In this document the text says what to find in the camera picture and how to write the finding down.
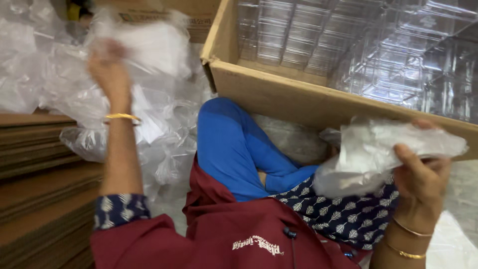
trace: leg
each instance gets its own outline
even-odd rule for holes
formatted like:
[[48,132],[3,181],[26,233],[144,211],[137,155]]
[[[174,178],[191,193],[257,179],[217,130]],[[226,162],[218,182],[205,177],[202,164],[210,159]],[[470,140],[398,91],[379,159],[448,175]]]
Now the leg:
[[[226,98],[210,100],[201,108],[197,147],[199,166],[224,184],[239,202],[287,191],[284,188],[295,187],[316,169],[294,166],[252,118]],[[268,174],[268,191],[256,167]]]

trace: woman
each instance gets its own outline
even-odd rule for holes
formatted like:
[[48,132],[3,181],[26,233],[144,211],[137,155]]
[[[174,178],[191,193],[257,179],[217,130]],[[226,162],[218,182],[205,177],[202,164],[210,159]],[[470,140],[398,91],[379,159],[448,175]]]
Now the woman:
[[[113,57],[99,59],[93,53],[89,61],[111,104],[97,230],[91,237],[97,268],[358,268],[371,248],[371,268],[425,268],[443,207],[449,159],[424,163],[407,146],[397,145],[404,163],[394,171],[399,202],[392,199],[396,190],[391,181],[369,197],[325,200],[311,189],[304,191],[316,166],[291,162],[239,106],[224,98],[207,102],[199,114],[197,158],[183,209],[186,237],[175,232],[167,215],[150,219],[136,154],[131,82],[118,57],[121,50],[109,44],[109,51]],[[433,127],[426,121],[416,124]],[[300,206],[288,204],[294,199]],[[312,207],[303,208],[304,203]],[[378,212],[373,221],[374,215],[355,226],[359,216],[373,210]],[[314,214],[312,222],[308,215]],[[363,232],[374,225],[373,233]]]

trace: crumpled plastic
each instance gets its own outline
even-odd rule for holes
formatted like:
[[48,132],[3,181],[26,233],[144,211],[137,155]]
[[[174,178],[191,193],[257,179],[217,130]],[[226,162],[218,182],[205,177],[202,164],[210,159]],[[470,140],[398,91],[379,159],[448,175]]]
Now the crumpled plastic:
[[131,64],[151,74],[164,72],[175,78],[188,78],[191,68],[186,18],[173,12],[167,21],[132,26],[116,23],[108,9],[99,8],[93,18],[93,34],[87,37],[86,45],[95,45],[101,54],[104,49],[94,40],[111,38],[126,48],[126,59]]
[[313,188],[329,198],[376,191],[402,165],[393,146],[406,144],[420,158],[456,157],[468,150],[465,139],[445,130],[421,130],[409,123],[353,119],[342,126],[340,154],[315,172]]
[[187,185],[197,115],[212,97],[188,41],[186,16],[172,12],[164,22],[120,26],[108,21],[107,10],[98,11],[86,33],[59,19],[49,0],[0,0],[0,110],[32,113],[40,107],[68,115],[78,127],[65,128],[60,140],[83,159],[103,162],[109,101],[86,60],[90,45],[101,49],[95,40],[114,38],[127,48],[132,111],[142,119],[135,137],[145,193],[152,202],[182,199],[184,188],[175,186]]

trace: bangle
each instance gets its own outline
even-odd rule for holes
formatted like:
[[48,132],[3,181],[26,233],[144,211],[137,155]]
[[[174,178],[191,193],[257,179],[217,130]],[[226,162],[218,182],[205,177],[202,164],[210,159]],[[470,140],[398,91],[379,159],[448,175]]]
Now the bangle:
[[410,253],[406,253],[404,251],[401,251],[401,250],[398,250],[392,246],[389,245],[389,243],[385,243],[389,248],[395,250],[396,252],[398,252],[400,254],[400,256],[403,256],[405,258],[409,258],[409,259],[423,259],[426,257],[426,253],[423,254],[423,255],[415,255],[415,254],[410,254]]
[[139,125],[141,123],[141,119],[136,117],[136,116],[133,116],[133,115],[129,115],[129,114],[123,114],[123,113],[117,113],[117,114],[108,114],[105,116],[106,119],[130,119],[133,121],[133,124],[136,126],[136,125]]
[[412,231],[412,230],[410,230],[409,228],[403,226],[401,223],[399,223],[399,222],[397,221],[397,219],[395,219],[395,216],[392,217],[392,219],[393,219],[393,221],[394,221],[398,226],[400,226],[403,230],[405,230],[405,231],[407,231],[407,232],[409,232],[409,233],[411,233],[411,234],[414,234],[414,235],[416,235],[416,236],[432,237],[432,235],[433,235],[433,234],[420,234],[420,233],[417,233],[417,232]]

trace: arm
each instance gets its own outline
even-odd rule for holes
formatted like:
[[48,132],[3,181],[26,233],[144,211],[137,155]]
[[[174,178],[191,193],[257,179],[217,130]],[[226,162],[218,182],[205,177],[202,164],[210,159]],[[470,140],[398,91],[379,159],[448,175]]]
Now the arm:
[[[93,51],[88,61],[89,72],[108,97],[110,113],[131,114],[130,77],[121,61],[124,51],[111,40],[104,42],[108,58],[100,58]],[[143,194],[133,128],[130,119],[117,118],[109,122],[108,153],[100,195]]]
[[[426,121],[416,121],[419,127],[432,128]],[[450,159],[419,159],[407,146],[396,145],[395,153],[404,164],[395,169],[395,185],[400,202],[394,218],[414,232],[430,235],[443,208],[443,195],[450,174]],[[370,262],[370,269],[424,269],[426,259],[406,258],[397,250],[423,255],[431,236],[417,236],[391,221],[385,237],[378,243]]]

